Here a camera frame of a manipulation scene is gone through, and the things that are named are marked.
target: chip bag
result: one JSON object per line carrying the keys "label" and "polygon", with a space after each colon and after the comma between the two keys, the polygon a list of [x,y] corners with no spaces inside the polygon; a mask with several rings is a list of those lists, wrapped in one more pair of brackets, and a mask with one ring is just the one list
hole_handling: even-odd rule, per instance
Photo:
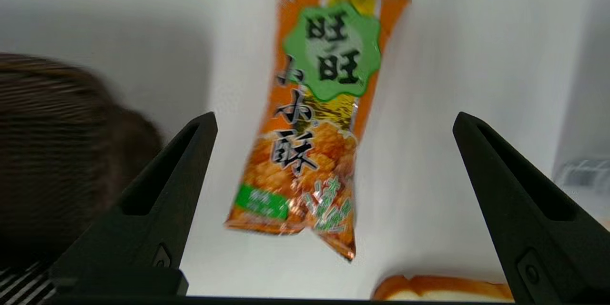
{"label": "chip bag", "polygon": [[410,0],[280,0],[272,87],[226,226],[312,228],[356,255],[356,149],[381,54]]}

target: green label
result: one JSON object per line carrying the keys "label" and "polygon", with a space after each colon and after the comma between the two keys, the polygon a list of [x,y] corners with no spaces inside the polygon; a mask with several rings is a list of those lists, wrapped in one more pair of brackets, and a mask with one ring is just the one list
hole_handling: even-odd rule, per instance
{"label": "green label", "polygon": [[285,220],[288,218],[288,201],[283,196],[259,190],[248,185],[242,185],[235,204],[269,218]]}
{"label": "green label", "polygon": [[342,93],[361,97],[381,65],[381,23],[348,2],[302,10],[284,51],[292,58],[290,80],[326,102]]}

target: bread slice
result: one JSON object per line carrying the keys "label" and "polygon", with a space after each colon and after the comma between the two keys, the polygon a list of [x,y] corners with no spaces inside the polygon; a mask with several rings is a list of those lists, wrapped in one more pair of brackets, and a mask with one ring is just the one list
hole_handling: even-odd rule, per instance
{"label": "bread slice", "polygon": [[395,275],[383,280],[375,290],[373,300],[401,301],[476,301],[513,303],[506,284],[444,276],[415,276],[407,279]]}

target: printed logo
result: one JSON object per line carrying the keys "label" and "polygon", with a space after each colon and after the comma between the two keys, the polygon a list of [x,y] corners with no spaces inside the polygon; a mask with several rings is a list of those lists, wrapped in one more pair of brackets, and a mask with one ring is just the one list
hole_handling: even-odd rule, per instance
{"label": "printed logo", "polygon": [[342,93],[363,96],[381,65],[380,31],[377,18],[360,15],[346,1],[302,10],[284,40],[288,68],[294,71],[288,79],[309,87],[323,102]]}

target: white surface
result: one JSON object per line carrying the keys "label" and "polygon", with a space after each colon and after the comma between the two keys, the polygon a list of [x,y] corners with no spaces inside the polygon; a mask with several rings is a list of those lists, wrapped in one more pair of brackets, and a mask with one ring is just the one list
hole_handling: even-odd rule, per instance
{"label": "white surface", "polygon": [[573,159],[610,158],[610,0],[590,3],[553,175]]}
{"label": "white surface", "polygon": [[0,50],[98,71],[166,135],[216,112],[181,264],[190,294],[368,298],[395,272],[503,279],[451,126],[479,116],[549,174],[589,4],[413,0],[359,150],[352,264],[311,233],[222,227],[266,101],[275,0],[0,0]]}

